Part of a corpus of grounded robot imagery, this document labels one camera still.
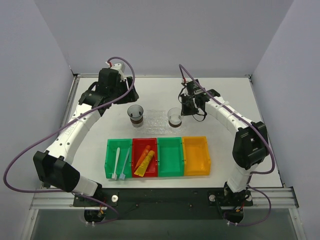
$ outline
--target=cable clip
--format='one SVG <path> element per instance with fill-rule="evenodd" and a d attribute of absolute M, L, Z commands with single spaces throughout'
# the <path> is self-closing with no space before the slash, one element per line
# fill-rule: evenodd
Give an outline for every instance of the cable clip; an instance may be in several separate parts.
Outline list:
<path fill-rule="evenodd" d="M 76 117 L 75 119 L 76 119 L 78 122 L 84 123 L 84 121 L 83 121 L 81 118 Z"/>
<path fill-rule="evenodd" d="M 222 108 L 224 105 L 229 105 L 229 102 L 225 101 L 224 103 L 221 103 L 216 110 L 219 111 L 219 109 Z"/>
<path fill-rule="evenodd" d="M 229 119 L 232 115 L 237 115 L 238 114 L 238 111 L 234 110 L 233 112 L 231 112 L 227 117 L 226 119 Z"/>

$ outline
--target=cable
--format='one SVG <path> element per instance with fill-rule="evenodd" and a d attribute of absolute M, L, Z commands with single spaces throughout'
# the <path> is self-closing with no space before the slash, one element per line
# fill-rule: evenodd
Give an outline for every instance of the cable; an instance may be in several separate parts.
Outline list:
<path fill-rule="evenodd" d="M 179 92 L 179 94 L 178 94 L 178 101 L 179 101 L 179 103 L 181 103 L 181 104 L 187 104 L 187 102 L 185 102 L 185 103 L 182 103 L 181 101 L 180 101 L 180 95 L 182 94 L 182 92 L 186 89 L 186 85 L 181 89 L 181 91 Z"/>
<path fill-rule="evenodd" d="M 184 66 L 182 66 L 181 64 L 179 64 L 179 68 L 180 68 L 180 71 L 181 71 L 181 74 L 182 74 L 183 79 L 185 79 L 185 76 L 184 76 L 182 70 L 184 70 L 184 72 L 192 79 L 192 81 L 194 81 L 194 83 L 197 84 L 198 87 L 199 87 L 202 91 L 204 91 L 213 101 L 215 101 L 218 105 L 221 105 L 221 104 L 222 104 L 222 103 L 219 102 L 217 99 L 215 99 L 207 90 L 205 90 L 205 88 L 202 87 L 202 86 L 200 85 L 200 83 L 198 83 L 198 82 L 194 79 L 194 77 L 192 77 L 192 75 L 187 71 L 187 69 L 186 69 Z M 269 171 L 252 171 L 252 172 L 250 172 L 250 174 L 251 174 L 251 175 L 252 175 L 252 174 L 266 175 L 266 174 L 272 173 L 272 172 L 275 170 L 275 167 L 276 167 L 276 160 L 275 160 L 275 155 L 274 155 L 274 153 L 272 152 L 271 148 L 269 147 L 269 144 L 267 143 L 267 141 L 265 140 L 265 138 L 260 134 L 260 132 L 259 132 L 254 126 L 252 126 L 249 122 L 247 122 L 247 121 L 246 121 L 245 119 L 243 119 L 241 116 L 235 114 L 230 108 L 228 108 L 228 107 L 225 106 L 225 105 L 223 105 L 222 107 L 225 108 L 229 113 L 233 114 L 238 120 L 240 120 L 240 121 L 244 122 L 246 125 L 248 125 L 248 126 L 258 135 L 258 137 L 261 139 L 261 141 L 263 142 L 263 144 L 265 145 L 267 151 L 268 151 L 269 154 L 270 154 L 270 157 L 271 157 L 271 169 L 270 169 Z"/>
<path fill-rule="evenodd" d="M 205 92 L 212 100 L 214 100 L 218 105 L 221 105 L 221 104 L 222 104 L 222 103 L 219 102 L 217 99 L 215 99 L 207 90 L 205 90 L 205 88 L 202 87 L 202 86 L 200 85 L 200 83 L 198 83 L 198 82 L 192 77 L 192 75 L 187 71 L 187 69 L 186 69 L 184 66 L 182 66 L 181 64 L 179 64 L 179 68 L 180 68 L 180 71 L 181 71 L 181 74 L 182 74 L 183 79 L 185 79 L 185 76 L 184 76 L 182 70 L 184 70 L 185 73 L 192 79 L 192 81 L 194 81 L 195 84 L 197 84 L 198 87 L 199 87 L 203 92 Z M 236 225 L 236 226 L 248 227 L 248 226 L 256 225 L 256 224 L 259 224 L 259 223 L 265 221 L 265 220 L 269 217 L 269 215 L 270 215 L 270 213 L 271 213 L 271 201 L 270 201 L 269 197 L 268 197 L 264 192 L 262 192 L 262 191 L 260 191 L 260 190 L 258 190 L 258 189 L 256 189 L 256 188 L 254 188 L 254 187 L 249 186 L 249 182 L 250 182 L 253 174 L 266 175 L 266 174 L 272 173 L 272 172 L 275 170 L 275 167 L 276 167 L 275 155 L 274 155 L 274 153 L 272 152 L 271 148 L 269 147 L 269 144 L 267 143 L 267 141 L 265 140 L 265 138 L 260 134 L 260 132 L 259 132 L 253 125 L 251 125 L 249 122 L 247 122 L 247 121 L 246 121 L 245 119 L 243 119 L 241 116 L 235 114 L 235 113 L 234 113 L 233 111 L 231 111 L 231 109 L 228 108 L 227 106 L 225 106 L 225 105 L 222 105 L 222 106 L 223 106 L 229 113 L 233 114 L 237 119 L 239 119 L 240 121 L 242 121 L 242 122 L 244 122 L 246 125 L 248 125 L 248 126 L 259 136 L 259 138 L 261 139 L 261 141 L 262 141 L 263 144 L 265 145 L 265 147 L 266 147 L 266 149 L 268 150 L 268 152 L 269 152 L 269 154 L 270 154 L 270 157 L 271 157 L 271 164 L 272 164 L 272 165 L 271 165 L 271 169 L 270 169 L 269 171 L 262 171 L 262 172 L 260 172 L 260 171 L 252 171 L 252 172 L 250 172 L 251 176 L 249 177 L 248 182 L 247 182 L 248 188 L 250 188 L 250 189 L 252 189 L 252 190 L 254 190 L 254 191 L 258 192 L 258 193 L 261 193 L 261 194 L 264 195 L 264 196 L 266 197 L 266 199 L 268 200 L 268 202 L 269 202 L 269 211 L 268 211 L 267 215 L 266 215 L 265 218 L 263 218 L 262 220 L 259 220 L 259 221 L 256 221 L 256 222 L 252 222 L 252 223 L 248 223 L 248 224 L 236 224 L 236 223 L 234 223 L 234 222 L 229 222 L 230 224 L 233 224 L 233 225 Z"/>
<path fill-rule="evenodd" d="M 102 104 L 102 105 L 97 106 L 97 107 L 95 107 L 95 108 L 93 108 L 93 109 L 90 109 L 89 111 L 86 111 L 84 114 L 82 114 L 82 115 L 78 116 L 78 118 L 75 118 L 74 120 L 68 122 L 66 125 L 62 126 L 62 127 L 59 128 L 57 131 L 51 133 L 50 135 L 42 138 L 41 140 L 35 142 L 34 144 L 28 146 L 26 149 L 24 149 L 23 151 L 21 151 L 21 152 L 9 163 L 9 165 L 6 167 L 6 169 L 5 169 L 5 171 L 4 171 L 4 174 L 3 174 L 3 183 L 4 183 L 4 185 L 5 185 L 7 188 L 9 188 L 9 189 L 11 189 L 11 190 L 13 190 L 13 191 L 19 192 L 19 193 L 28 193 L 28 194 L 34 194 L 34 193 L 59 193 L 59 192 L 64 192 L 64 191 L 61 190 L 61 189 L 54 189 L 54 190 L 52 190 L 52 189 L 50 189 L 50 190 L 48 190 L 48 189 L 47 189 L 47 190 L 24 190 L 24 189 L 19 189 L 19 188 L 13 187 L 13 186 L 11 186 L 11 185 L 8 183 L 8 180 L 7 180 L 9 170 L 11 169 L 11 167 L 13 166 L 13 164 L 14 164 L 23 154 L 25 154 L 25 153 L 26 153 L 27 151 L 29 151 L 30 149 L 32 149 L 32 148 L 34 148 L 35 146 L 39 145 L 40 143 L 48 140 L 49 138 L 55 136 L 56 134 L 58 134 L 59 132 L 61 132 L 61 131 L 64 130 L 64 129 L 66 129 L 67 127 L 71 126 L 72 124 L 74 124 L 75 122 L 77 122 L 79 119 L 83 118 L 84 116 L 86 116 L 86 115 L 88 115 L 88 114 L 90 114 L 90 113 L 92 113 L 92 112 L 94 112 L 94 111 L 96 111 L 96 110 L 98 110 L 98 109 L 101 109 L 101 108 L 104 108 L 104 107 L 106 107 L 106 106 L 108 106 L 108 105 L 111 105 L 111 104 L 119 101 L 120 99 L 124 98 L 126 95 L 128 95 L 128 94 L 130 93 L 130 91 L 133 89 L 133 87 L 134 87 L 134 85 L 135 85 L 135 80 L 136 80 L 135 71 L 134 71 L 133 67 L 131 66 L 131 64 L 130 64 L 127 60 L 125 60 L 124 58 L 119 57 L 119 56 L 113 56 L 113 57 L 109 58 L 109 59 L 107 60 L 107 63 L 109 63 L 109 64 L 111 65 L 111 62 L 110 62 L 110 61 L 113 60 L 113 59 L 118 59 L 118 60 L 121 60 L 121 61 L 125 62 L 125 63 L 129 66 L 129 68 L 130 68 L 130 70 L 131 70 L 131 72 L 132 72 L 132 84 L 131 84 L 131 86 L 129 87 L 128 91 L 126 91 L 126 92 L 125 92 L 124 94 L 122 94 L 120 97 L 117 97 L 116 99 L 114 99 L 114 100 L 112 100 L 112 101 L 109 101 L 109 102 L 107 102 L 107 103 L 105 103 L 105 104 Z M 84 198 L 90 199 L 90 200 L 92 200 L 92 201 L 95 201 L 95 202 L 97 202 L 97 203 L 100 203 L 100 204 L 102 204 L 102 205 L 104 205 L 104 206 L 112 209 L 112 210 L 115 211 L 117 214 L 119 214 L 113 207 L 109 206 L 107 203 L 104 203 L 104 202 L 102 202 L 102 201 L 99 201 L 99 200 L 97 200 L 97 199 L 95 199 L 95 198 L 93 198 L 93 197 L 90 197 L 90 196 L 81 195 L 81 197 L 84 197 Z"/>
<path fill-rule="evenodd" d="M 98 204 L 104 205 L 105 207 L 111 209 L 112 211 L 114 211 L 117 214 L 117 217 L 115 217 L 115 218 L 107 219 L 107 220 L 104 220 L 104 221 L 101 221 L 101 222 L 95 222 L 94 225 L 110 223 L 110 222 L 113 222 L 115 220 L 118 220 L 118 218 L 120 217 L 119 212 L 114 207 L 110 206 L 109 204 L 107 204 L 107 203 L 105 203 L 103 201 L 100 201 L 98 199 L 95 199 L 95 198 L 93 198 L 91 196 L 87 196 L 87 195 L 76 194 L 76 196 L 79 196 L 79 197 L 82 197 L 82 198 L 85 198 L 85 199 L 88 199 L 88 200 L 91 200 L 91 201 L 95 201 Z"/>
<path fill-rule="evenodd" d="M 237 227 L 250 227 L 250 226 L 257 225 L 257 224 L 260 224 L 260 223 L 264 222 L 270 216 L 270 214 L 271 214 L 271 206 L 272 206 L 270 198 L 263 191 L 260 191 L 260 190 L 258 190 L 256 188 L 252 187 L 252 186 L 249 186 L 249 185 L 248 185 L 248 188 L 252 189 L 252 190 L 254 190 L 254 191 L 258 192 L 258 193 L 261 193 L 262 195 L 265 196 L 265 198 L 268 200 L 268 203 L 269 203 L 268 213 L 266 214 L 266 216 L 263 219 L 258 220 L 258 221 L 254 221 L 254 222 L 251 222 L 251 223 L 234 223 L 234 222 L 228 221 L 228 224 L 231 224 L 231 225 L 234 225 L 234 226 L 237 226 Z M 224 212 L 223 218 L 226 219 L 226 217 L 227 217 L 227 212 Z"/>
<path fill-rule="evenodd" d="M 202 118 L 201 120 L 198 120 L 198 119 L 195 118 L 195 115 L 197 115 L 197 116 L 202 116 L 203 118 Z M 192 117 L 193 117 L 194 120 L 196 120 L 197 122 L 203 122 L 203 121 L 206 119 L 207 115 L 208 115 L 208 113 L 207 113 L 206 111 L 203 111 L 203 114 L 195 113 L 195 114 L 192 115 Z"/>

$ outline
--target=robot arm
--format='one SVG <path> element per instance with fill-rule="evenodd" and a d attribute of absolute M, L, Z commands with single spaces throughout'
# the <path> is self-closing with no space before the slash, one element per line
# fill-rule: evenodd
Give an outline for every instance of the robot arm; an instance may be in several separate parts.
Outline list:
<path fill-rule="evenodd" d="M 243 117 L 214 89 L 208 92 L 221 104 L 209 98 L 193 81 L 186 83 L 184 88 L 186 91 L 182 91 L 180 94 L 182 115 L 194 115 L 201 109 L 204 112 L 204 116 L 207 114 L 212 115 L 234 136 L 232 156 L 235 165 L 231 177 L 225 184 L 225 188 L 232 193 L 243 192 L 247 188 L 250 173 L 255 170 L 258 164 L 269 153 L 259 136 L 246 123 L 236 118 L 235 114 L 251 123 L 268 142 L 265 124 L 261 121 L 255 123 Z M 223 106 L 228 107 L 232 113 L 227 111 Z"/>
<path fill-rule="evenodd" d="M 99 190 L 102 188 L 101 184 L 80 175 L 72 167 L 72 163 L 81 142 L 90 128 L 102 117 L 110 105 L 95 110 L 84 117 L 81 117 L 81 115 L 118 98 L 128 90 L 133 80 L 131 77 L 127 77 L 127 81 L 125 80 L 124 70 L 125 65 L 122 63 L 117 63 L 110 68 L 103 68 L 99 72 L 98 82 L 94 82 L 81 95 L 75 112 L 70 119 L 70 121 L 74 119 L 78 119 L 78 121 L 64 129 L 45 152 L 36 152 L 33 162 L 38 177 L 42 182 L 66 192 L 75 192 L 99 198 L 97 195 L 99 195 Z M 135 102 L 138 98 L 139 96 L 135 88 L 133 88 L 126 97 L 115 104 Z"/>

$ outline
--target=black bracket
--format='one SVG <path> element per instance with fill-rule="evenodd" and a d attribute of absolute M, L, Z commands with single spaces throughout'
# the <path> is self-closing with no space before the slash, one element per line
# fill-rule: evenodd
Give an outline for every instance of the black bracket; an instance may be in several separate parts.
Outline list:
<path fill-rule="evenodd" d="M 63 159 L 37 151 L 33 162 L 40 181 L 71 192 L 78 184 L 80 173 Z"/>
<path fill-rule="evenodd" d="M 99 72 L 98 81 L 93 82 L 88 90 L 81 95 L 79 104 L 87 104 L 92 106 L 92 108 L 96 108 L 123 95 L 128 91 L 132 83 L 132 77 L 127 77 L 126 81 L 121 81 L 119 71 L 111 68 L 102 68 Z M 133 103 L 138 99 L 139 95 L 137 94 L 135 87 L 133 87 L 129 94 L 114 104 Z M 100 108 L 98 110 L 100 115 L 102 116 L 110 106 L 111 104 Z"/>
<path fill-rule="evenodd" d="M 193 81 L 188 82 L 184 86 L 184 88 L 187 89 L 188 94 L 187 95 L 185 95 L 184 93 L 179 94 L 179 97 L 181 97 L 182 115 L 183 116 L 195 115 L 199 112 L 198 109 L 201 109 L 205 113 L 206 102 L 210 100 L 210 97 Z M 214 89 L 210 89 L 208 90 L 208 92 L 213 97 L 220 97 L 220 93 L 218 93 Z"/>
<path fill-rule="evenodd" d="M 233 208 L 225 200 L 224 188 L 102 188 L 105 202 L 114 207 L 122 220 L 216 220 L 222 219 L 221 207 Z M 117 195 L 118 201 L 112 202 Z M 245 206 L 252 206 L 245 201 Z M 100 204 L 76 195 L 74 207 L 99 207 Z M 116 214 L 106 210 L 106 218 Z"/>
<path fill-rule="evenodd" d="M 251 122 L 251 124 L 268 143 L 266 125 L 261 121 Z M 234 138 L 232 156 L 241 168 L 248 170 L 252 165 L 261 163 L 268 154 L 267 147 L 254 130 L 249 126 L 238 129 Z"/>

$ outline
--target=cup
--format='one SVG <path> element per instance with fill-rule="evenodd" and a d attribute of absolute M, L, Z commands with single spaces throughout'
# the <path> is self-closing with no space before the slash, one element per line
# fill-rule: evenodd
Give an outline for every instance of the cup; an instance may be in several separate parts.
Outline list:
<path fill-rule="evenodd" d="M 181 115 L 181 108 L 174 107 L 168 111 L 169 125 L 173 128 L 178 128 L 182 124 L 183 116 Z"/>
<path fill-rule="evenodd" d="M 141 127 L 144 121 L 144 109 L 140 105 L 132 105 L 127 110 L 130 121 L 135 128 Z"/>

